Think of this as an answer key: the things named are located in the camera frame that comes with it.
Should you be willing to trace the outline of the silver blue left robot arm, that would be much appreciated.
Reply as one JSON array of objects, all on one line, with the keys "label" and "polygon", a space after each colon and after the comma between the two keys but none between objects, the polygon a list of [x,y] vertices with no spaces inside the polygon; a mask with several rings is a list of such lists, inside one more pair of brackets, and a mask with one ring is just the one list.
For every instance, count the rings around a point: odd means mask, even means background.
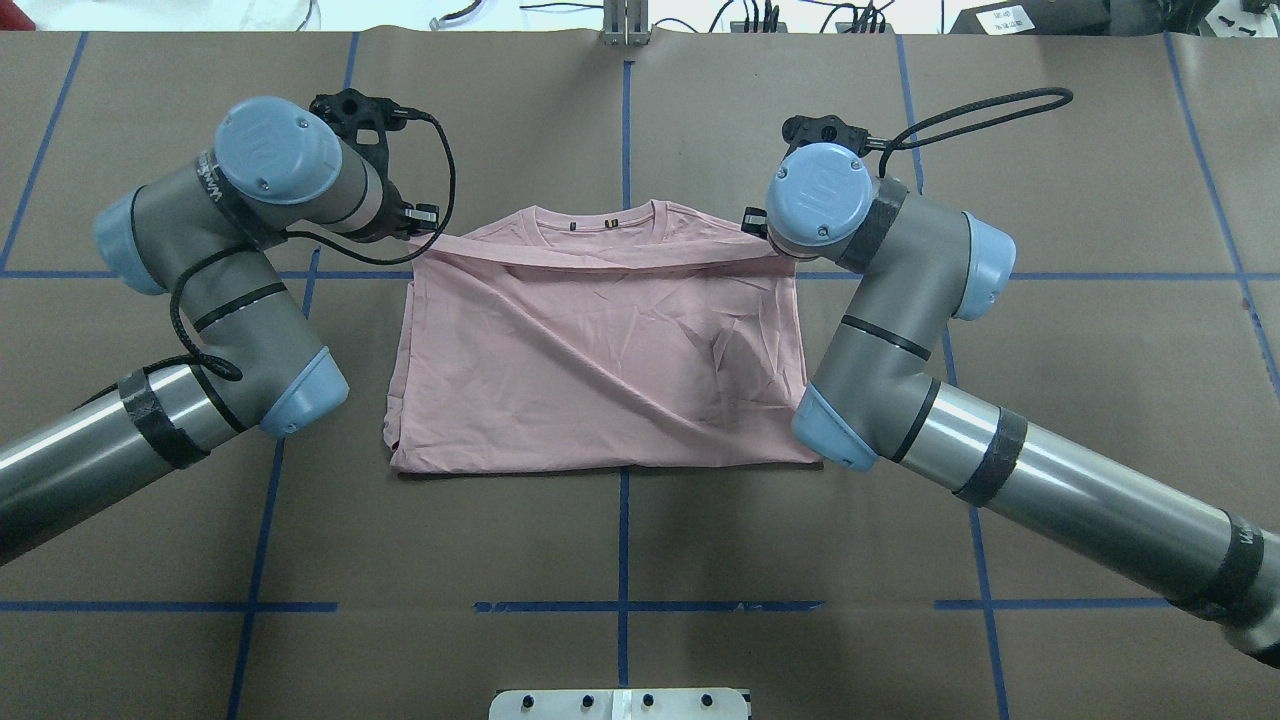
[{"label": "silver blue left robot arm", "polygon": [[251,429],[284,439],[339,407],[349,386],[268,250],[300,237],[340,245],[413,241],[425,254],[452,209],[406,201],[387,136],[430,113],[355,88],[306,108],[236,104],[210,149],[140,186],[93,223],[108,269],[166,299],[182,352],[115,380],[3,448],[1,553],[10,562]]}]

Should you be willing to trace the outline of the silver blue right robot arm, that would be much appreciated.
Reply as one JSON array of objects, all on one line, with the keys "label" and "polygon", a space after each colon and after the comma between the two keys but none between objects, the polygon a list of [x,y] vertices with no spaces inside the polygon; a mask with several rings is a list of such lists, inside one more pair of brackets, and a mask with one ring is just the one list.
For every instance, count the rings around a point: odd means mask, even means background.
[{"label": "silver blue right robot arm", "polygon": [[932,377],[952,319],[992,309],[1016,246],[968,211],[877,178],[883,147],[838,117],[790,117],[764,236],[786,258],[860,275],[792,419],[795,437],[858,471],[879,459],[1050,538],[1221,626],[1277,666],[1277,537],[1009,407]]}]

